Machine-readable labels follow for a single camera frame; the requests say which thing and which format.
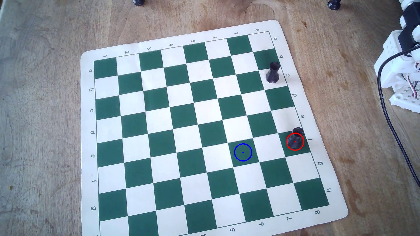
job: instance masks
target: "chess piece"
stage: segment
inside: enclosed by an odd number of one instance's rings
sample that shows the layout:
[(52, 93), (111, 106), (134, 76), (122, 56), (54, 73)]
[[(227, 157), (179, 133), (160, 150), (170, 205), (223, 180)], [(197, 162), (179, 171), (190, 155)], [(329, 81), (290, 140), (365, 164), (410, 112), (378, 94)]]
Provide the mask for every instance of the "chess piece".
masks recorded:
[(265, 79), (269, 83), (276, 83), (279, 79), (278, 70), (280, 69), (280, 64), (278, 62), (270, 63), (270, 71), (265, 75)]
[(134, 5), (141, 6), (144, 4), (144, 0), (133, 0)]
[(287, 139), (287, 145), (291, 148), (291, 149), (299, 149), (302, 147), (303, 145), (303, 129), (300, 127), (296, 127), (293, 129), (292, 133), (298, 133), (298, 134), (292, 134), (289, 136), (289, 138)]
[(340, 1), (341, 1), (341, 0), (330, 0), (330, 1), (328, 2), (328, 7), (329, 7), (331, 10), (338, 10), (338, 9), (340, 9), (340, 6), (341, 6)]

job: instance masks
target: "chess mat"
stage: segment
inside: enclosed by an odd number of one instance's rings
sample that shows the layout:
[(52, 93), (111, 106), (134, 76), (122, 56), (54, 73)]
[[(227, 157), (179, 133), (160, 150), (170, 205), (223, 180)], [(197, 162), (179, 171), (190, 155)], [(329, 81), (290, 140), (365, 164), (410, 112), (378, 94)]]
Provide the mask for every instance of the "chess mat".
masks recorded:
[(81, 145), (83, 236), (269, 236), (348, 213), (277, 21), (84, 53)]

